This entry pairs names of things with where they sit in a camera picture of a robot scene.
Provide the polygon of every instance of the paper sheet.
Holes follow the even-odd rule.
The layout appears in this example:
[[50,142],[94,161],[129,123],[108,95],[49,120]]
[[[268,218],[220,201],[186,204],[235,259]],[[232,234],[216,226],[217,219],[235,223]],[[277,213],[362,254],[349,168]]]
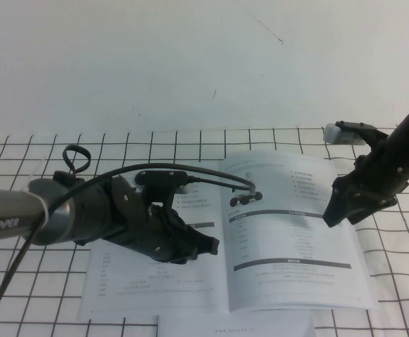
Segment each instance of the paper sheet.
[[330,162],[252,151],[220,168],[251,179],[263,195],[232,207],[240,192],[222,189],[231,311],[375,306],[351,225],[329,228],[322,219],[335,177]]
[[160,317],[158,337],[315,337],[310,311],[269,310]]

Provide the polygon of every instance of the white grid mat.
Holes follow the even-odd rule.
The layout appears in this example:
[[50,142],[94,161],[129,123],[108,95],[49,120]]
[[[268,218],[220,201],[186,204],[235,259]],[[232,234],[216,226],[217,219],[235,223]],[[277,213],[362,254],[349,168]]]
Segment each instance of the white grid mat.
[[[256,149],[332,159],[342,175],[353,169],[357,155],[369,153],[368,146],[325,144],[323,128],[8,136],[0,138],[0,189],[19,190],[35,169],[34,178],[50,178],[54,171],[65,170],[61,154],[70,143],[79,143],[92,154],[92,164],[82,174],[86,179],[123,165],[147,161],[195,164]],[[42,158],[47,161],[40,165]],[[398,200],[394,208],[356,226],[381,310],[314,311],[319,337],[409,336],[409,187]],[[21,245],[21,238],[0,241],[0,282]],[[0,304],[0,336],[155,336],[155,324],[76,319],[89,252],[88,245],[72,242],[32,246]]]

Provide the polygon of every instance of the white wall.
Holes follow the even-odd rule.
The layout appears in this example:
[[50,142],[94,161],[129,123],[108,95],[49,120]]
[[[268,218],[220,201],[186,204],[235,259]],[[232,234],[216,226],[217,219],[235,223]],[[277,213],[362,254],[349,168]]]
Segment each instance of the white wall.
[[0,0],[0,133],[408,112],[409,0]]

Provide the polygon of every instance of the booklet page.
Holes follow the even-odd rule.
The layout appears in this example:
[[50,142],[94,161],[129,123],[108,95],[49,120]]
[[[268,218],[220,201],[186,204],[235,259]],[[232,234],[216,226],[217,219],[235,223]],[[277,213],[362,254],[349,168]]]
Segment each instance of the booklet page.
[[220,240],[218,255],[202,254],[185,265],[158,263],[98,240],[92,245],[82,318],[227,311],[220,189],[204,183],[192,187],[175,196],[173,208],[186,223]]
[[231,206],[242,193],[222,189],[230,310],[374,306],[351,225],[322,219],[336,176],[329,161],[252,151],[220,168],[262,193]]
[[269,310],[159,317],[159,337],[316,337],[310,311]]

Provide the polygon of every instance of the gray header bar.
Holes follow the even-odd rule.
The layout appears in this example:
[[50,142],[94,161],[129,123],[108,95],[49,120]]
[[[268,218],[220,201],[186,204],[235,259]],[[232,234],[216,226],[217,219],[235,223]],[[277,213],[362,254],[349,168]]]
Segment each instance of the gray header bar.
[[284,209],[264,209],[261,211],[253,211],[253,212],[237,214],[236,216],[229,219],[229,223],[235,220],[241,219],[241,218],[246,218],[248,216],[258,216],[260,214],[287,214],[289,216],[309,216],[310,218],[321,218],[321,219],[323,218],[322,214],[316,214],[316,213],[289,211],[289,210],[284,210]]
[[192,228],[215,227],[215,223],[189,223]]
[[307,260],[303,258],[264,258],[262,260],[254,260],[250,262],[241,263],[234,266],[234,271],[252,267],[254,265],[268,265],[272,263],[296,263],[301,265],[325,265],[326,267],[346,268],[351,269],[351,265],[348,263],[330,262],[330,261],[318,261]]

